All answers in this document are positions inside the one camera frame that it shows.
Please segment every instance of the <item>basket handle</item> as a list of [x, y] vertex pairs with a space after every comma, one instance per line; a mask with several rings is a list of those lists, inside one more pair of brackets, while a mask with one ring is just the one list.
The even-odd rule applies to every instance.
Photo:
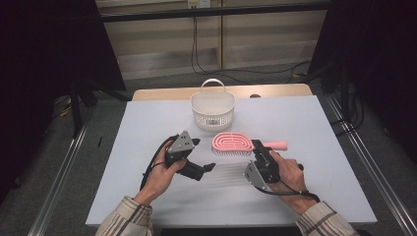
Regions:
[[204, 87], [207, 83], [210, 83], [210, 82], [217, 82], [217, 83], [221, 84], [221, 85], [223, 86], [224, 91], [226, 91], [226, 87], [224, 86], [224, 83], [222, 83], [222, 82], [221, 82], [220, 80], [218, 80], [218, 79], [208, 79], [208, 80], [206, 80], [206, 81], [202, 84], [202, 87], [200, 88], [200, 91], [202, 91], [202, 90], [203, 90], [203, 87]]

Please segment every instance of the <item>pink hair brush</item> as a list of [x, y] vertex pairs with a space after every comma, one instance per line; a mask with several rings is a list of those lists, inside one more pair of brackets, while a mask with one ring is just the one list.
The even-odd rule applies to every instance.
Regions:
[[[276, 150], [288, 149], [286, 142], [269, 142], [263, 145]], [[216, 155], [251, 155], [254, 148], [248, 137], [236, 132], [219, 133], [211, 142], [211, 150]]]

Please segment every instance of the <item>brush handle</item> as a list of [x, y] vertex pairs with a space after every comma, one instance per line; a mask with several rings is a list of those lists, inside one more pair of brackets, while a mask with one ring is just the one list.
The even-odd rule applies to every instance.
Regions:
[[264, 147], [277, 149], [277, 150], [288, 150], [288, 145], [285, 141], [262, 143]]

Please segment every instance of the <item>plastic basket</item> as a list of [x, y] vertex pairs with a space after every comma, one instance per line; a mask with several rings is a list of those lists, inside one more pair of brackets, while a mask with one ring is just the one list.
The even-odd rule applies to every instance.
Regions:
[[[223, 91], [204, 91], [203, 87], [210, 82], [223, 86]], [[208, 79], [191, 96], [191, 107], [197, 126], [205, 131], [222, 131], [233, 121], [235, 96], [226, 91], [224, 84], [218, 79]]]

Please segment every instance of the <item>sleeve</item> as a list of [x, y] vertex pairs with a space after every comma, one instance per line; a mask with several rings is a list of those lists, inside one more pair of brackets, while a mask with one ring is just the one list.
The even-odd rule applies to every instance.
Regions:
[[326, 203], [318, 203], [304, 212], [296, 222], [303, 235], [357, 235], [355, 229]]
[[150, 236], [152, 225], [151, 206], [141, 206], [129, 197], [113, 210], [98, 227], [96, 236]]

